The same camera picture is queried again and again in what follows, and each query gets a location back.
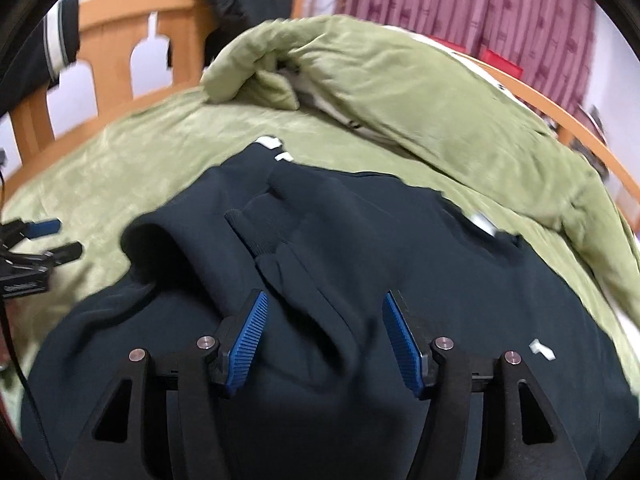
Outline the black long-sleeve sweatshirt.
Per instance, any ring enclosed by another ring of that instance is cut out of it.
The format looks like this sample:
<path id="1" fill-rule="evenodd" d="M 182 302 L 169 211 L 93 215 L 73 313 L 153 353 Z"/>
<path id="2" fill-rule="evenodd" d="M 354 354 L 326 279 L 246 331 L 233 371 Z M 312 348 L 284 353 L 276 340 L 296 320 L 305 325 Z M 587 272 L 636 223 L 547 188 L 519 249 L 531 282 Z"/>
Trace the black long-sleeve sweatshirt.
<path id="1" fill-rule="evenodd" d="M 428 404 L 405 386 L 386 292 L 474 356 L 513 350 L 585 471 L 604 479 L 639 432 L 610 337 L 523 237 L 489 233 L 430 188 L 281 162 L 250 144 L 122 233 L 128 273 L 47 336 L 21 434 L 46 478 L 131 350 L 180 352 L 268 297 L 246 383 L 216 403 L 226 479 L 411 479 Z"/>

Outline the green fleece bed sheet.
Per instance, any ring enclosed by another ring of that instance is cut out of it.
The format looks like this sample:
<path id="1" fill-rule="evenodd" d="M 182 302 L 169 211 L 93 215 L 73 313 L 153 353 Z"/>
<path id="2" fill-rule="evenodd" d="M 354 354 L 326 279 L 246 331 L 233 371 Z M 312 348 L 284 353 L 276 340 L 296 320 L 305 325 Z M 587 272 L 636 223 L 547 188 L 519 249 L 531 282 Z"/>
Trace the green fleece bed sheet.
<path id="1" fill-rule="evenodd" d="M 498 228 L 523 235 L 611 337 L 629 385 L 638 386 L 637 332 L 566 237 L 441 174 L 392 142 L 360 136 L 326 114 L 242 102 L 212 105 L 198 89 L 113 122 L 26 183 L 4 207 L 8 218 L 62 221 L 60 234 L 25 243 L 26 252 L 73 240 L 85 247 L 78 262 L 54 274 L 50 292 L 18 300 L 13 308 L 13 338 L 24 370 L 32 367 L 43 339 L 78 301 L 128 270 L 119 237 L 134 218 L 162 206 L 208 167 L 261 136 L 281 140 L 301 164 L 394 174 L 410 185 L 434 188 L 467 214 L 480 212 Z"/>

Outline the black jacket on headboard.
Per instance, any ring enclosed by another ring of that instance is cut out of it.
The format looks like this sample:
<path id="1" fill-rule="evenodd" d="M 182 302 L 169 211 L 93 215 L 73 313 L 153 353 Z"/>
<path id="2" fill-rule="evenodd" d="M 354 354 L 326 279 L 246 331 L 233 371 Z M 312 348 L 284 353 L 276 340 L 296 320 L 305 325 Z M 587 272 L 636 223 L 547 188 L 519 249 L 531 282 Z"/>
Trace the black jacket on headboard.
<path id="1" fill-rule="evenodd" d="M 204 41 L 203 67 L 247 29 L 278 18 L 290 18 L 294 0 L 205 0 L 217 23 Z"/>

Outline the green quilt with floral lining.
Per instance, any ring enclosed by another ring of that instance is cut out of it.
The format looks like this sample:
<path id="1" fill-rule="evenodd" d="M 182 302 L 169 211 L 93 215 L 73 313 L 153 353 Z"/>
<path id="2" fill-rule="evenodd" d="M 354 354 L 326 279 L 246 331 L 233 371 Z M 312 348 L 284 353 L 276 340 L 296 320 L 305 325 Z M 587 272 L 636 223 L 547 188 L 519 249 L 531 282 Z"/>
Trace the green quilt with floral lining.
<path id="1" fill-rule="evenodd" d="M 637 243 L 596 170 L 526 106 L 441 48 L 345 15 L 275 20 L 224 47 L 201 83 L 215 103 L 246 96 L 295 110 L 285 70 L 348 122 L 562 232 L 602 278 L 638 275 Z"/>

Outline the maroon patterned curtain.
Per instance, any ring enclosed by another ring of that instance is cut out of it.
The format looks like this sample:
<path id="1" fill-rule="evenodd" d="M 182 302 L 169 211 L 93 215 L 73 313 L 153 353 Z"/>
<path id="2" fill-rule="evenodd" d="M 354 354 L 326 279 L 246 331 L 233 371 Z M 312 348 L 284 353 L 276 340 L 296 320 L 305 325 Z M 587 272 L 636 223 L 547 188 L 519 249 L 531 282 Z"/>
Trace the maroon patterned curtain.
<path id="1" fill-rule="evenodd" d="M 573 113 L 586 94 L 594 49 L 594 0 L 343 0 L 360 20 L 485 51 L 518 66 L 523 80 Z"/>

